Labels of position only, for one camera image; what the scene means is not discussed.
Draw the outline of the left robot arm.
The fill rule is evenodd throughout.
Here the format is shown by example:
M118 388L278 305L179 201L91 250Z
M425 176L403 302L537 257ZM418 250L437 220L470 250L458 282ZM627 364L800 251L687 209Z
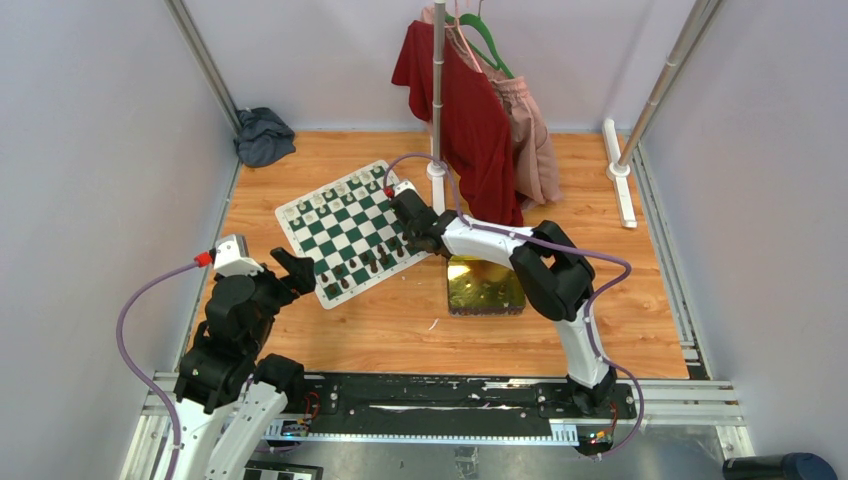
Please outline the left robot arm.
M260 352L280 310L315 290L314 261L282 247L271 256L284 276L233 244L190 263L212 265L215 286L172 394L156 392L171 418L173 443L156 478L239 479L272 419L304 405L304 366Z

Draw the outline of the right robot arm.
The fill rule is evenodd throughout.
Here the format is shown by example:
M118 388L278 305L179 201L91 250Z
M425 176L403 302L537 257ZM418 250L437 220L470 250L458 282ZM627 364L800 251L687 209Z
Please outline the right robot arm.
M530 305L557 330L567 357L565 401L589 418L609 407L617 373L605 360L590 305L595 271L556 223L506 227L455 210L438 214L413 188L384 192L413 247L447 259L473 257L514 272Z

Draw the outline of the yellow metal tin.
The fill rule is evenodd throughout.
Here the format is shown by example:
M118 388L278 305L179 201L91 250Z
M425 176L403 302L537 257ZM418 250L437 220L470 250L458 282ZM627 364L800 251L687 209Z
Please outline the yellow metal tin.
M526 297L514 271L468 256L447 261L448 311L457 317L520 315Z

